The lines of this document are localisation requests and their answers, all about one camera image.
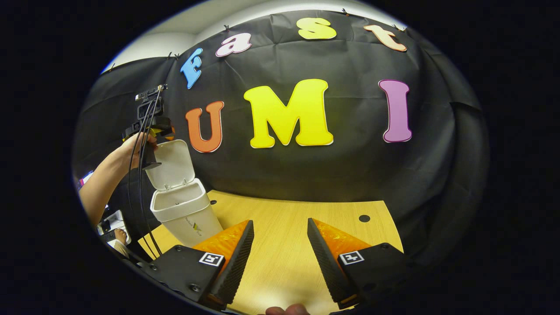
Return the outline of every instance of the yellow letter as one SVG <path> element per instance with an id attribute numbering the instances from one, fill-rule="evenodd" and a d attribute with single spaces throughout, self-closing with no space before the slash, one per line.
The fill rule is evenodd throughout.
<path id="1" fill-rule="evenodd" d="M 320 17 L 301 18 L 296 25 L 301 28 L 298 33 L 305 39 L 330 39 L 337 35 L 337 31 L 326 26 L 330 25 L 330 22 Z"/>
<path id="2" fill-rule="evenodd" d="M 398 50 L 400 52 L 405 52 L 407 50 L 407 48 L 403 45 L 403 44 L 397 44 L 392 38 L 391 36 L 395 36 L 395 34 L 386 31 L 384 29 L 381 28 L 381 26 L 378 25 L 367 25 L 363 27 L 364 29 L 368 30 L 368 31 L 372 31 L 374 32 L 375 36 L 377 37 L 377 39 L 379 39 L 380 42 L 382 42 L 385 46 L 394 49 L 394 50 Z"/>
<path id="3" fill-rule="evenodd" d="M 255 137 L 251 147 L 273 147 L 274 138 L 268 134 L 267 122 L 280 142 L 287 146 L 297 121 L 300 134 L 296 142 L 301 146 L 325 146 L 333 143 L 333 135 L 326 128 L 324 93 L 328 84 L 320 79 L 300 81 L 293 90 L 288 106 L 268 86 L 259 86 L 245 92 L 251 102 Z"/>

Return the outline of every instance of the blue letter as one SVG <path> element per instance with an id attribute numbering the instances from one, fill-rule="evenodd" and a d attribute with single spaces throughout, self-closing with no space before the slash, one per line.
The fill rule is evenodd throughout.
<path id="1" fill-rule="evenodd" d="M 186 60 L 185 64 L 181 67 L 181 72 L 185 75 L 186 78 L 186 88 L 190 89 L 193 87 L 193 84 L 198 80 L 200 76 L 200 70 L 196 71 L 196 67 L 200 67 L 202 61 L 200 57 L 197 57 L 202 53 L 202 48 L 197 48 L 192 55 L 190 55 L 189 59 Z"/>

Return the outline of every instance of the letter m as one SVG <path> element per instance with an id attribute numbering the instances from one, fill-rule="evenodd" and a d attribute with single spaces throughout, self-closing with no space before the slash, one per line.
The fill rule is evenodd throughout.
<path id="1" fill-rule="evenodd" d="M 255 136 L 251 139 L 251 147 L 274 146 L 274 138 L 268 134 L 267 124 L 270 124 L 280 142 L 287 146 L 297 121 L 300 121 L 300 133 L 296 136 L 299 145 L 323 146 L 333 143 L 333 135 L 326 127 L 323 96 L 327 88 L 327 82 L 320 79 L 300 81 L 287 106 L 268 86 L 245 92 L 244 98 L 251 102 L 253 111 Z"/>

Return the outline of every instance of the keyboard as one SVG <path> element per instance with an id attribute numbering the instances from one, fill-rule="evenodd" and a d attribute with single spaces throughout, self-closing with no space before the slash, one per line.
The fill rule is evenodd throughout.
<path id="1" fill-rule="evenodd" d="M 103 235 L 101 235 L 101 239 L 103 240 L 103 242 L 107 243 L 107 242 L 111 242 L 112 240 L 114 240 L 115 237 L 115 230 L 111 230 Z"/>

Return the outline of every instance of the wooden table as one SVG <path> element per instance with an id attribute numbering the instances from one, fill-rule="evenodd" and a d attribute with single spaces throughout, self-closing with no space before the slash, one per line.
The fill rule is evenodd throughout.
<path id="1" fill-rule="evenodd" d="M 217 201 L 212 209 L 224 229 L 253 220 L 255 238 L 251 254 L 234 302 L 228 305 L 229 309 L 240 313 L 264 314 L 268 307 L 286 309 L 294 303 L 303 303 L 312 315 L 339 310 L 330 297 L 307 238 L 310 217 L 370 245 L 387 242 L 403 252 L 399 234 L 383 201 L 297 202 L 219 191 L 208 192 L 208 197 Z M 370 221 L 359 221 L 361 215 L 369 216 Z M 162 252 L 181 244 L 163 225 L 152 234 Z M 148 236 L 146 240 L 154 248 Z M 143 239 L 138 243 L 152 256 Z"/>

